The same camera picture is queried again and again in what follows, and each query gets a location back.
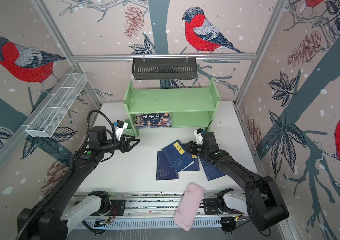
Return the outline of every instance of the blue book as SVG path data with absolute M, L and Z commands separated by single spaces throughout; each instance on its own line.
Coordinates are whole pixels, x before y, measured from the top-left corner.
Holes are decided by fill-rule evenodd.
M 178 174 L 172 169 L 163 151 L 158 151 L 157 158 L 157 181 L 178 179 Z
M 163 148 L 162 151 L 165 153 L 176 173 L 185 170 L 194 163 L 194 159 L 191 157 L 190 153 L 184 150 L 179 140 Z
M 201 164 L 202 164 L 204 173 L 206 174 L 207 181 L 214 180 L 219 177 L 223 177 L 227 175 L 224 172 L 216 169 L 213 165 L 207 163 L 203 158 L 199 158 L 199 159 L 201 159 Z
M 194 159 L 194 163 L 189 166 L 188 168 L 186 168 L 185 170 L 183 170 L 184 172 L 195 172 L 195 171 L 199 171 L 199 161 L 198 161 L 198 158 L 197 156 L 193 157 L 195 155 L 192 155 L 192 159 Z

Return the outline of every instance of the colorful book cover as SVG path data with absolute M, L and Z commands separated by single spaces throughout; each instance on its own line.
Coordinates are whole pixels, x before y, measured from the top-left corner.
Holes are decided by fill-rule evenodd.
M 199 161 L 198 161 L 198 157 L 195 155 L 191 155 L 191 158 L 194 159 L 194 163 L 189 166 L 188 168 L 186 168 L 185 170 L 183 170 L 184 172 L 196 172 L 199 171 Z
M 162 151 L 165 153 L 176 173 L 185 170 L 194 163 L 194 159 L 191 157 L 190 153 L 183 150 L 183 146 L 179 140 L 163 148 Z
M 203 158 L 199 158 L 201 160 L 201 164 L 204 170 L 204 173 L 206 174 L 207 181 L 217 179 L 219 177 L 226 176 L 224 172 L 216 169 L 213 165 L 207 163 Z
M 158 151 L 157 157 L 157 181 L 178 179 L 178 174 L 172 169 L 163 151 Z
M 137 113 L 134 128 L 171 127 L 171 113 Z

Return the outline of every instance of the shelf board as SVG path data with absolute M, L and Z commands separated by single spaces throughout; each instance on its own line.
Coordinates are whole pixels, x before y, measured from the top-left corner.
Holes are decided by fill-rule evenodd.
M 179 113 L 215 111 L 210 88 L 134 90 L 129 113 Z

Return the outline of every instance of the green shelf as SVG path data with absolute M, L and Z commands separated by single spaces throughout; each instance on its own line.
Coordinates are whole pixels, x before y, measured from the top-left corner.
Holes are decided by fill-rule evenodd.
M 207 127 L 214 119 L 220 103 L 215 81 L 208 88 L 145 89 L 134 90 L 130 81 L 124 106 L 133 122 L 136 113 L 171 113 L 172 127 Z M 139 129 L 129 126 L 129 134 L 139 135 Z

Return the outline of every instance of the pink case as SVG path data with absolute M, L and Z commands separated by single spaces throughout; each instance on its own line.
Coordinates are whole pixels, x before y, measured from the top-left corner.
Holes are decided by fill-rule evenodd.
M 190 183 L 175 212 L 174 222 L 186 231 L 190 230 L 204 195 L 204 189 Z

